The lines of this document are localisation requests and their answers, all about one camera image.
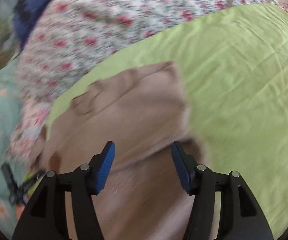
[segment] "yellow-green object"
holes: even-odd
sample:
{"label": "yellow-green object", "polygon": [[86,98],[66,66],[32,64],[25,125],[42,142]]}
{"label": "yellow-green object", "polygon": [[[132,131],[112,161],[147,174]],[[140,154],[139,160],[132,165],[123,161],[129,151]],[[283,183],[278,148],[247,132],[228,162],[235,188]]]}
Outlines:
{"label": "yellow-green object", "polygon": [[242,174],[277,239],[288,226],[288,15],[275,5],[233,7],[121,50],[55,101],[48,126],[97,79],[167,60],[183,73],[211,168]]}

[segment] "dark blue cloth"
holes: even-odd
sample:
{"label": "dark blue cloth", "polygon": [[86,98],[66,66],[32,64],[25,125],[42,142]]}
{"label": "dark blue cloth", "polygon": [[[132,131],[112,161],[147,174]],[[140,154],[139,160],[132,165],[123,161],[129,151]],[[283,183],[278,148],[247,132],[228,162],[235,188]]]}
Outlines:
{"label": "dark blue cloth", "polygon": [[14,29],[21,41],[21,50],[37,20],[51,0],[19,0],[14,12]]}

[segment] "round metal bolt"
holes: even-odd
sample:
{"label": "round metal bolt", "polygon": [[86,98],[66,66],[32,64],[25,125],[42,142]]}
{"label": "round metal bolt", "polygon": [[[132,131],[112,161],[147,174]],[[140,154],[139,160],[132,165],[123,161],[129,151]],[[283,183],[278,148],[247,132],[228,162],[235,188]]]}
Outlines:
{"label": "round metal bolt", "polygon": [[86,171],[86,170],[88,170],[90,168],[90,166],[87,163],[84,163],[84,164],[81,165],[80,168],[81,168],[82,171]]}
{"label": "round metal bolt", "polygon": [[205,171],[205,170],[206,170],[206,166],[203,165],[203,164],[198,164],[198,165],[197,165],[197,170],[199,170],[199,171]]}
{"label": "round metal bolt", "polygon": [[55,175],[55,171],[49,171],[47,174],[46,174],[46,176],[48,177],[48,178],[51,178],[51,177],[53,177]]}
{"label": "round metal bolt", "polygon": [[238,171],[232,171],[231,172],[231,175],[235,178],[238,178],[240,176],[239,172]]}

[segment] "blue gripper pad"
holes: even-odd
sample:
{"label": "blue gripper pad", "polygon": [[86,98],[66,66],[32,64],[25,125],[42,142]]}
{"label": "blue gripper pad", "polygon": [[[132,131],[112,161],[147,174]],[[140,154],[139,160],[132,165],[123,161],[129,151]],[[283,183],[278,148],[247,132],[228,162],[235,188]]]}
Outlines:
{"label": "blue gripper pad", "polygon": [[91,167],[92,195],[97,195],[105,187],[108,174],[115,158],[115,144],[108,141],[100,154],[94,155],[89,165]]}
{"label": "blue gripper pad", "polygon": [[191,184],[195,180],[197,162],[193,156],[185,153],[179,141],[172,143],[171,152],[182,188],[189,194]]}

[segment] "tan clothing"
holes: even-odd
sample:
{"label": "tan clothing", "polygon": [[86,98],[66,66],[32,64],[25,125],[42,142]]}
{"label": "tan clothing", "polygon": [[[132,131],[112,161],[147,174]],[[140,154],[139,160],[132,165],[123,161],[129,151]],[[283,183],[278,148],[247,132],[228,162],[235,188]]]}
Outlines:
{"label": "tan clothing", "polygon": [[[181,188],[164,148],[189,137],[188,121],[173,62],[129,69],[91,84],[73,99],[54,121],[40,165],[70,172],[113,141],[111,173],[105,189],[93,197],[105,239],[181,239],[194,197]],[[186,150],[204,163],[196,144]],[[66,210],[70,237],[76,239],[69,201]]]}

